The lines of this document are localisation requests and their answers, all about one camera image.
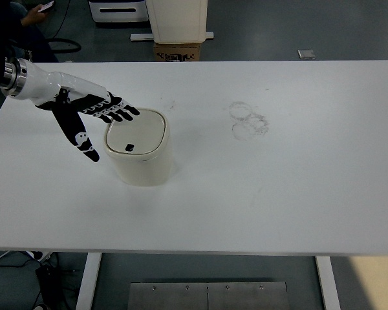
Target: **white table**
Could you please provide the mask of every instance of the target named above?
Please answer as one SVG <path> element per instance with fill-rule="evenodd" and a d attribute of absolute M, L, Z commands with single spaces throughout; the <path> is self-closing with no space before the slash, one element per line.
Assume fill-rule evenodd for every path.
<path fill-rule="evenodd" d="M 93 163 L 51 113 L 7 99 L 0 249 L 388 254 L 388 61 L 40 66 L 163 112 L 175 164 L 165 185 L 126 185 L 102 121 L 82 117 Z"/>

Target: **person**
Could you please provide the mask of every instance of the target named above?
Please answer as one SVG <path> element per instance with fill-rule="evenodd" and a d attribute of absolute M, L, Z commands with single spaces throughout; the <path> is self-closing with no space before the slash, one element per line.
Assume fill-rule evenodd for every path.
<path fill-rule="evenodd" d="M 5 71 L 5 57 L 23 57 L 23 52 L 16 48 L 16 54 L 10 53 L 9 40 L 18 45 L 29 44 L 44 39 L 43 34 L 37 28 L 38 23 L 46 20 L 49 13 L 38 12 L 43 5 L 27 11 L 24 6 L 10 0 L 0 0 L 0 83 Z M 52 53 L 49 44 L 37 44 L 39 52 L 33 53 L 33 62 L 58 62 Z"/>

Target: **black cable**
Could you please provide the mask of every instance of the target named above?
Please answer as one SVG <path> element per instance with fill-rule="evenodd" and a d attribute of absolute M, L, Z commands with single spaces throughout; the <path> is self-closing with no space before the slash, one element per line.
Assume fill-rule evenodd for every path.
<path fill-rule="evenodd" d="M 36 306 L 36 302 L 38 302 L 38 300 L 39 300 L 40 293 L 41 293 L 41 291 L 39 291 L 39 294 L 36 296 L 36 300 L 34 301 L 34 304 L 33 304 L 33 306 L 32 306 L 32 310 L 33 310 L 34 307 Z"/>
<path fill-rule="evenodd" d="M 4 268 L 22 268 L 24 266 L 26 266 L 27 263 L 31 262 L 32 260 L 34 260 L 33 258 L 25 261 L 22 265 L 0 265 L 0 267 L 4 267 Z"/>
<path fill-rule="evenodd" d="M 67 15 L 67 11 L 69 10 L 69 5 L 70 5 L 70 0 L 69 0 L 68 3 L 67 3 L 66 12 L 65 12 L 65 16 L 63 17 L 62 24 L 60 24 L 60 27 L 59 27 L 58 31 L 57 31 L 56 34 L 52 37 L 52 39 L 54 39 L 54 38 L 58 35 L 59 31 L 60 31 L 61 28 L 62 28 L 63 23 L 65 22 L 65 18 L 66 18 L 66 15 Z"/>
<path fill-rule="evenodd" d="M 44 49 L 40 49 L 40 48 L 35 48 L 34 46 L 35 45 L 38 45 L 38 44 L 41 44 L 41 43 L 53 43 L 53 42 L 57 42 L 57 43 L 68 43 L 68 44 L 71 44 L 73 46 L 75 46 L 74 48 L 62 48 L 62 49 L 58 49 L 58 50 L 54 50 L 54 49 L 51 49 L 51 51 L 55 54 L 66 54 L 66 53 L 76 53 L 76 52 L 79 52 L 81 49 L 82 49 L 82 46 L 78 43 L 78 42 L 75 42 L 73 40 L 69 40 L 69 39 L 43 39 L 43 40 L 37 40 L 37 41 L 34 41 L 34 42 L 31 42 L 29 45 L 26 46 L 26 48 L 24 48 L 25 50 L 31 50 L 32 52 L 49 52 L 48 50 L 44 50 Z"/>

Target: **table leg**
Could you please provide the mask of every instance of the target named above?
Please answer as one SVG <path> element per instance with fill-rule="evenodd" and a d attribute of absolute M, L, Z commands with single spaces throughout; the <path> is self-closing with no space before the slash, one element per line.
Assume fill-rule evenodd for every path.
<path fill-rule="evenodd" d="M 88 253 L 76 310 L 91 310 L 102 253 Z"/>
<path fill-rule="evenodd" d="M 341 310 L 330 257 L 317 256 L 316 265 L 318 265 L 318 275 L 325 310 Z"/>

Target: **trash can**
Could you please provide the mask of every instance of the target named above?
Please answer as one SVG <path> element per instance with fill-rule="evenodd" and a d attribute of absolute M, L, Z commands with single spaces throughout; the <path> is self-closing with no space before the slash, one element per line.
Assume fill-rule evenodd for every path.
<path fill-rule="evenodd" d="M 96 23 L 130 23 L 148 20 L 145 0 L 89 0 Z"/>
<path fill-rule="evenodd" d="M 139 109 L 132 121 L 113 121 L 105 133 L 105 151 L 122 181 L 136 186 L 163 184 L 173 157 L 169 123 L 165 115 Z"/>
<path fill-rule="evenodd" d="M 206 40 L 208 0 L 146 0 L 154 41 L 160 44 Z"/>

